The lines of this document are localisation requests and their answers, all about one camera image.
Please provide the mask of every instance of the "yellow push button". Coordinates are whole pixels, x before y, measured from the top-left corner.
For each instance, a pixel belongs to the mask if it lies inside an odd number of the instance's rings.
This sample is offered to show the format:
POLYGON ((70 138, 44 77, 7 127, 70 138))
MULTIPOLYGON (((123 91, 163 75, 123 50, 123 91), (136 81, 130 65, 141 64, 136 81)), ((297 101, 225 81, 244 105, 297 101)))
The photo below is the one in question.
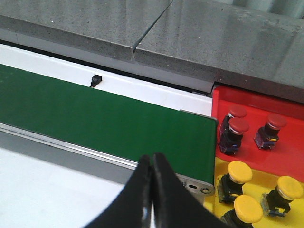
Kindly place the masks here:
POLYGON ((292 200, 300 199, 304 194, 302 185, 295 178, 289 176, 279 177, 277 186, 283 197, 286 196, 292 200))
POLYGON ((263 217, 261 205, 251 196, 241 195, 234 201, 236 216, 242 222, 256 223, 263 217))
POLYGON ((230 162, 228 164, 228 173, 233 182, 246 183, 252 179, 251 168, 241 161, 230 162))

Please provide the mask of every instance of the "red panel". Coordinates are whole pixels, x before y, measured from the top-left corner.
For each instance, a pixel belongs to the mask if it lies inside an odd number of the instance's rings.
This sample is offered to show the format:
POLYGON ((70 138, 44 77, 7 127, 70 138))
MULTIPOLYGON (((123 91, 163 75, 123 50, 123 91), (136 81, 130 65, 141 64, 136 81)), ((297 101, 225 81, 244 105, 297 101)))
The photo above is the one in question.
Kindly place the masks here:
POLYGON ((219 125, 233 104, 246 108, 247 116, 244 119, 249 122, 250 128, 244 133, 237 155, 225 155, 217 146, 216 156, 228 162, 243 161, 253 169, 278 176, 292 176, 304 182, 304 105, 220 86, 213 92, 212 104, 212 116, 218 119, 219 125), (260 150, 254 137, 267 122, 269 113, 283 115, 287 126, 280 130, 280 139, 273 150, 260 150))

